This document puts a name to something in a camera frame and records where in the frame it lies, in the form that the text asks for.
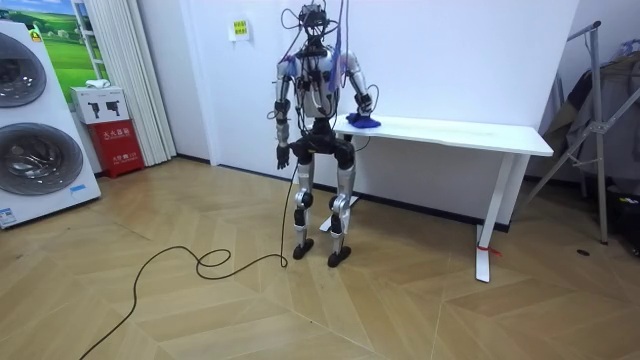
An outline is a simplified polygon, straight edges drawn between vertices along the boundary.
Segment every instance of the curtain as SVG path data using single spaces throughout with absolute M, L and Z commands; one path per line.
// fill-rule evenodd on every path
M 137 0 L 84 0 L 109 80 L 124 89 L 145 165 L 176 155 Z

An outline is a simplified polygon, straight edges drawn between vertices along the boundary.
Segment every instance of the washing machine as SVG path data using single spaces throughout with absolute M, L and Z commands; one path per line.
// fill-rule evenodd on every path
M 42 39 L 0 20 L 0 227 L 99 196 Z

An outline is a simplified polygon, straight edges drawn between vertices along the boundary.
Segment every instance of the poster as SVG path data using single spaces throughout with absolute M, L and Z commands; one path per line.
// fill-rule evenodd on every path
M 71 0 L 0 0 L 0 12 L 9 20 L 40 29 L 67 103 L 72 102 L 72 86 L 84 86 L 86 80 L 96 78 L 72 6 Z M 95 38 L 88 39 L 100 58 Z

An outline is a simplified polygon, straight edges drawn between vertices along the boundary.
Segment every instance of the robot leg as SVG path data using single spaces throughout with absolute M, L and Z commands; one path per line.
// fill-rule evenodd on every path
M 300 260 L 313 247 L 313 239 L 307 238 L 307 228 L 309 226 L 309 217 L 311 213 L 311 205 L 313 205 L 313 171 L 314 160 L 313 155 L 307 153 L 305 156 L 298 158 L 298 180 L 300 182 L 300 190 L 294 197 L 296 210 L 293 213 L 294 228 L 298 245 L 293 250 L 293 258 Z
M 338 195 L 329 203 L 331 215 L 331 237 L 333 238 L 333 253 L 329 256 L 327 265 L 338 266 L 351 254 L 351 248 L 344 245 L 344 237 L 349 228 L 351 217 L 351 193 L 356 178 L 355 149 L 353 144 L 342 139 L 336 139 L 336 160 L 338 160 Z

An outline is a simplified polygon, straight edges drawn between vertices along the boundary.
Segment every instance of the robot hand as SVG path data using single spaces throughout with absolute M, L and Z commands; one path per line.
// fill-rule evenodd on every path
M 278 157 L 278 170 L 289 166 L 289 146 L 280 146 L 276 148 L 276 156 Z

